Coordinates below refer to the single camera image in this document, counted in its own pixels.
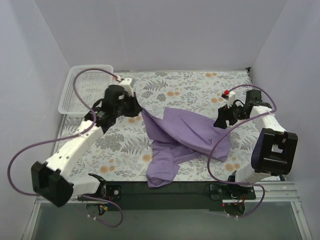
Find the white plastic mesh basket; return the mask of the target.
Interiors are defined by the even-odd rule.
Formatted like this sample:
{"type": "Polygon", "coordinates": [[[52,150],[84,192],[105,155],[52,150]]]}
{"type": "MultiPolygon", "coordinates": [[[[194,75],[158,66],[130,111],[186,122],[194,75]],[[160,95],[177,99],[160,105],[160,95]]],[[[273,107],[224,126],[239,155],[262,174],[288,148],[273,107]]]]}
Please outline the white plastic mesh basket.
{"type": "MultiPolygon", "coordinates": [[[[112,65],[92,64],[77,65],[70,68],[64,88],[62,90],[58,111],[62,115],[69,115],[74,118],[82,118],[89,109],[85,107],[74,92],[73,81],[75,76],[85,69],[99,68],[114,72],[112,65]]],[[[113,77],[107,73],[97,70],[87,71],[81,74],[76,80],[76,91],[86,104],[92,106],[97,100],[104,97],[106,88],[114,84],[113,77]]]]}

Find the purple t shirt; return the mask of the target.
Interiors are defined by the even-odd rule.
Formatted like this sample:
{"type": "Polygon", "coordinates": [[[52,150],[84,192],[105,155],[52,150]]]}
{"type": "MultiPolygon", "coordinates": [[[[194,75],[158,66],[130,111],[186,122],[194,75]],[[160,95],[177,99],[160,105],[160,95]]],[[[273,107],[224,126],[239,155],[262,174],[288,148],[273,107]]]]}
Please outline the purple t shirt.
{"type": "Polygon", "coordinates": [[[173,182],[180,165],[212,153],[225,162],[230,154],[226,130],[214,127],[215,120],[184,109],[166,107],[158,118],[143,109],[146,133],[152,141],[153,159],[146,171],[147,185],[159,188],[173,182]]]}

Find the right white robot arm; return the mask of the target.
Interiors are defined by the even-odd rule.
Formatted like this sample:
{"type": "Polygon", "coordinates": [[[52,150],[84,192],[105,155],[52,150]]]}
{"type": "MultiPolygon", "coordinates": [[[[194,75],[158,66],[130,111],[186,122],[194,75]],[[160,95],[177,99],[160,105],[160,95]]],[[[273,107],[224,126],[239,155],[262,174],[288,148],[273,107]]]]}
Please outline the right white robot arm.
{"type": "Polygon", "coordinates": [[[226,90],[222,97],[226,105],[218,109],[214,127],[226,129],[251,120],[259,130],[259,137],[253,148],[250,163],[241,170],[234,171],[226,186],[227,195],[237,199],[249,187],[270,176],[287,175],[293,165],[298,144],[298,136],[285,130],[273,114],[274,108],[262,100],[260,90],[246,92],[245,101],[236,99],[234,91],[226,90]]]}

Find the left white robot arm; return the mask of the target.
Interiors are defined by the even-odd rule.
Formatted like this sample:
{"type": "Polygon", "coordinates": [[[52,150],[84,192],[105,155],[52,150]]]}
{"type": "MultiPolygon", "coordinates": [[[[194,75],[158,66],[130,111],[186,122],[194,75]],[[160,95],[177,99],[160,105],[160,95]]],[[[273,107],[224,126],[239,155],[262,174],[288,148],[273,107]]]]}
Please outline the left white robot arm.
{"type": "Polygon", "coordinates": [[[76,136],[68,140],[43,163],[31,167],[32,187],[35,193],[62,207],[73,196],[90,194],[95,200],[106,196],[105,180],[91,174],[88,180],[67,180],[72,169],[90,147],[112,127],[117,118],[136,117],[142,111],[130,84],[110,85],[104,98],[97,100],[80,123],[76,136]]]}

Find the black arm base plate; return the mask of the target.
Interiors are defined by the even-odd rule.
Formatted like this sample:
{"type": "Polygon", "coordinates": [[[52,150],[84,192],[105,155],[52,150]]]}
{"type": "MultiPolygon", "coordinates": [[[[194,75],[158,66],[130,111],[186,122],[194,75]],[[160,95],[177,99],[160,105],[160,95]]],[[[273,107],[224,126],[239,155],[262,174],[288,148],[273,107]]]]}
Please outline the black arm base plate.
{"type": "Polygon", "coordinates": [[[106,193],[91,194],[118,204],[122,210],[207,209],[222,212],[223,201],[236,202],[239,197],[254,200],[254,189],[227,186],[217,181],[174,181],[158,188],[145,181],[109,181],[106,193]]]}

